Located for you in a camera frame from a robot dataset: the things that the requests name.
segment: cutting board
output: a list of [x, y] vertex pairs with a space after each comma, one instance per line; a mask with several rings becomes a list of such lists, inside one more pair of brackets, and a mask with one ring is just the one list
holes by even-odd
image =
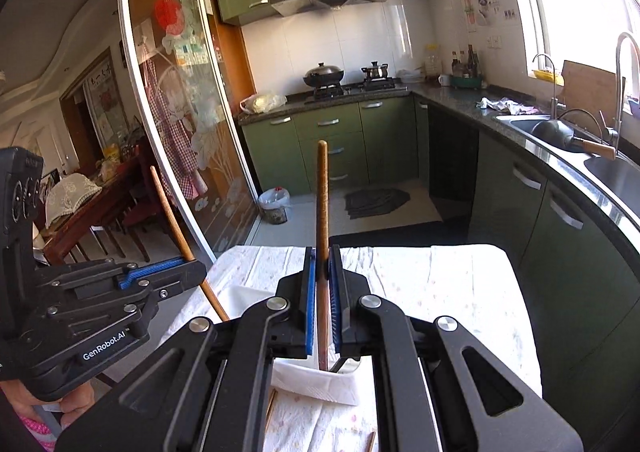
[[[602, 124], [600, 112], [607, 127], [613, 127], [616, 118], [616, 74], [593, 66], [565, 60], [562, 66], [564, 89], [560, 102], [567, 109], [585, 109]], [[571, 112], [566, 119], [589, 132], [600, 136], [593, 120], [581, 112]]]

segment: silver bolt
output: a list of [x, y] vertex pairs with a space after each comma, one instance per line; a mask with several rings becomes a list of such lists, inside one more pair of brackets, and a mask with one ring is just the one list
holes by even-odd
[[197, 317], [191, 319], [189, 322], [189, 329], [194, 333], [204, 333], [209, 329], [209, 321], [204, 317]]
[[363, 297], [361, 297], [360, 303], [364, 307], [369, 307], [372, 309], [380, 307], [382, 305], [382, 301], [380, 300], [380, 297], [376, 295], [364, 295]]
[[289, 305], [287, 299], [282, 297], [271, 297], [267, 300], [267, 307], [271, 311], [282, 311]]
[[455, 331], [458, 329], [458, 322], [456, 322], [455, 318], [452, 317], [440, 317], [438, 318], [438, 327], [443, 331]]

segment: sliding glass door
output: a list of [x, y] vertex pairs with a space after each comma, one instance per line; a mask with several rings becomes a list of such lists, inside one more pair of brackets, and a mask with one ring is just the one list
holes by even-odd
[[204, 0], [118, 0], [127, 66], [165, 190], [204, 252], [243, 244], [257, 219]]

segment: trash can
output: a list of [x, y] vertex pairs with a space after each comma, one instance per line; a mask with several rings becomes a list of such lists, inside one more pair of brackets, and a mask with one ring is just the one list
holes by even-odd
[[272, 225], [281, 225], [287, 222], [285, 207], [290, 205], [289, 192], [282, 187], [271, 188], [258, 197], [258, 205], [262, 216]]

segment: stainless steel pot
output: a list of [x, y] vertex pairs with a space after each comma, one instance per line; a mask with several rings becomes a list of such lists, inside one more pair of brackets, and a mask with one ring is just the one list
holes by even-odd
[[303, 80], [309, 87], [334, 86], [344, 78], [344, 71], [338, 66], [325, 66], [324, 62], [306, 72]]
[[372, 62], [371, 67], [363, 67], [362, 72], [366, 75], [367, 80], [374, 80], [376, 78], [387, 78], [389, 76], [386, 70], [389, 64], [378, 65], [378, 62]]

